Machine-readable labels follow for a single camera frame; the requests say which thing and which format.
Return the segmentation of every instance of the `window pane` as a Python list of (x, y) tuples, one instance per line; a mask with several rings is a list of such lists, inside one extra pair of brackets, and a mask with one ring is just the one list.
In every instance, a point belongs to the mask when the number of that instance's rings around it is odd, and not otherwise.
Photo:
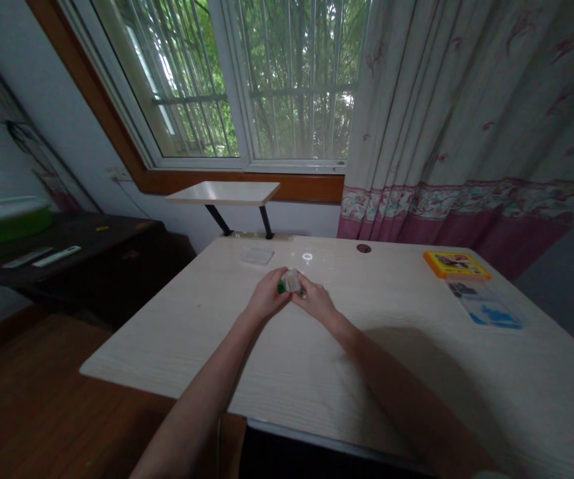
[(163, 156), (239, 156), (206, 0), (92, 0)]
[(368, 0), (235, 0), (256, 158), (346, 158)]

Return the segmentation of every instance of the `small white shelf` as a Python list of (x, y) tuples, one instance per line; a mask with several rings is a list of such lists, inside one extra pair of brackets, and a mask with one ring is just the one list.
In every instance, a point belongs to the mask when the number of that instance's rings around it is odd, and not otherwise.
[(171, 203), (264, 206), (280, 189), (280, 183), (202, 182), (167, 196)]

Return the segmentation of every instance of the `small green object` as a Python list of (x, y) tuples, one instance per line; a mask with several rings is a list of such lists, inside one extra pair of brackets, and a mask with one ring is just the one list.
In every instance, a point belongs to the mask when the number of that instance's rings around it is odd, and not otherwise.
[(0, 217), (0, 243), (30, 236), (44, 230), (52, 224), (52, 213), (49, 203), (44, 200), (25, 198), (9, 198), (0, 200), (0, 211), (14, 203), (29, 204), (28, 208), (18, 207), (13, 213), (3, 214)]

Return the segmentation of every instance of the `floor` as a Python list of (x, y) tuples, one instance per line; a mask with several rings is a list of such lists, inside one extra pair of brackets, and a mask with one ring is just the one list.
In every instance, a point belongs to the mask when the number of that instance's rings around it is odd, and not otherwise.
[[(109, 336), (51, 315), (0, 348), (0, 477), (128, 477), (174, 401), (79, 374)], [(223, 416), (221, 477), (237, 476), (244, 428)], [(197, 477), (216, 476), (216, 444)]]

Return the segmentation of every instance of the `white desk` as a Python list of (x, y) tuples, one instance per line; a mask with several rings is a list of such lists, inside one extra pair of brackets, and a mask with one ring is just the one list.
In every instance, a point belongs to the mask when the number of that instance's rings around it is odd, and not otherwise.
[(280, 183), (202, 182), (165, 197), (170, 203), (264, 206)]
[[(358, 252), (359, 243), (372, 251)], [(246, 247), (275, 255), (265, 267), (248, 265), (240, 261)], [(521, 464), (534, 476), (573, 476), (574, 339), (478, 256), (494, 276), (490, 287), (519, 309), (526, 326), (474, 324), (426, 265), (428, 248), (299, 236), (218, 238), (81, 372), (176, 398), (265, 272), (295, 267), (324, 283), (338, 309), (414, 371), (509, 471)], [(313, 434), (327, 444), (412, 458), (341, 348), (291, 303), (262, 332), (229, 411), (288, 428), (292, 436)]]

